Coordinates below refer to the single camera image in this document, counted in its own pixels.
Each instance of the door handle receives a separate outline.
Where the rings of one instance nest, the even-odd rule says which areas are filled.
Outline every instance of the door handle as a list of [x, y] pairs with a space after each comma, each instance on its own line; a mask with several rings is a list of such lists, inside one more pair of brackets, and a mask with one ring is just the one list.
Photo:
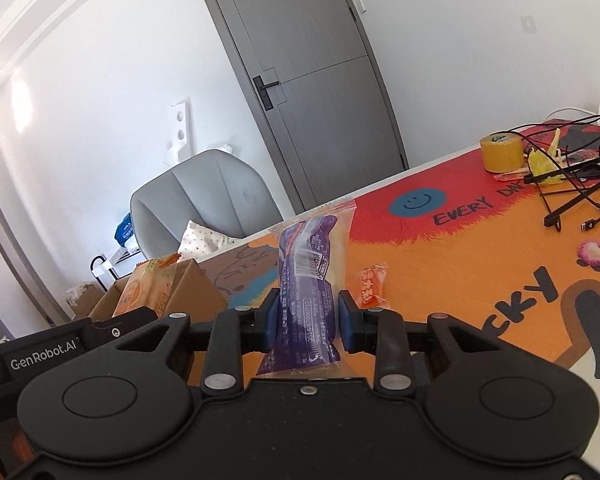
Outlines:
[[262, 101], [262, 105], [265, 110], [273, 110], [273, 104], [271, 103], [271, 98], [269, 97], [269, 92], [267, 90], [272, 86], [277, 86], [280, 84], [280, 81], [274, 81], [273, 83], [264, 84], [262, 82], [262, 76], [257, 75], [253, 78], [253, 83], [256, 85], [256, 90], [258, 94], [260, 94], [260, 100]]

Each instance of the gray chair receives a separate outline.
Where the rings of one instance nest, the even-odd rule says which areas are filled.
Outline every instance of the gray chair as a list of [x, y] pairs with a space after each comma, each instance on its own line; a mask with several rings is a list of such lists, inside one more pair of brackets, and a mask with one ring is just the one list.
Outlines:
[[147, 258], [174, 253], [189, 220], [234, 238], [282, 221], [262, 177], [220, 150], [191, 157], [131, 197], [131, 220]]

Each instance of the yellow plastic bag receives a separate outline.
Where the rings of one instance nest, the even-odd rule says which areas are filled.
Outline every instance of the yellow plastic bag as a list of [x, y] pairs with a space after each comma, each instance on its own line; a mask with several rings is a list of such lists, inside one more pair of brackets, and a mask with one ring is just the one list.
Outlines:
[[[528, 156], [529, 170], [533, 176], [542, 175], [545, 173], [550, 173], [551, 171], [555, 171], [557, 168], [563, 168], [564, 163], [562, 158], [560, 157], [560, 148], [558, 147], [558, 142], [560, 141], [560, 128], [555, 131], [554, 140], [552, 140], [551, 145], [546, 150], [546, 156], [543, 152], [538, 150], [531, 150]], [[540, 182], [541, 186], [552, 186], [553, 184], [560, 184], [560, 181], [563, 180], [563, 176], [551, 176], [549, 178], [544, 179]]]
[[176, 253], [138, 265], [126, 282], [113, 316], [141, 306], [155, 310], [158, 317], [164, 316], [179, 259]]

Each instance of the gray door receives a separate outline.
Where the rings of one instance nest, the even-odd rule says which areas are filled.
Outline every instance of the gray door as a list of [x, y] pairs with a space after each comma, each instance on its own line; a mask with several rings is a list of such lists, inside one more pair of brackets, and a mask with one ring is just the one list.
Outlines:
[[346, 0], [216, 1], [303, 208], [405, 169]]

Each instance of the white power cord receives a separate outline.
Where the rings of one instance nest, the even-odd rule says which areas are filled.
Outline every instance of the white power cord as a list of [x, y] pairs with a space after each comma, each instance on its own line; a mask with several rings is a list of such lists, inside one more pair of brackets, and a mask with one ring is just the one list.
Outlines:
[[544, 120], [547, 121], [547, 120], [551, 119], [551, 117], [554, 116], [555, 114], [557, 114], [558, 112], [564, 112], [566, 110], [573, 110], [574, 112], [581, 112], [581, 113], [587, 114], [587, 115], [597, 115], [595, 112], [590, 112], [589, 110], [585, 110], [584, 108], [574, 108], [572, 106], [567, 106], [565, 108], [558, 108], [557, 110], [554, 110], [549, 115], [547, 115], [547, 117], [545, 117]]

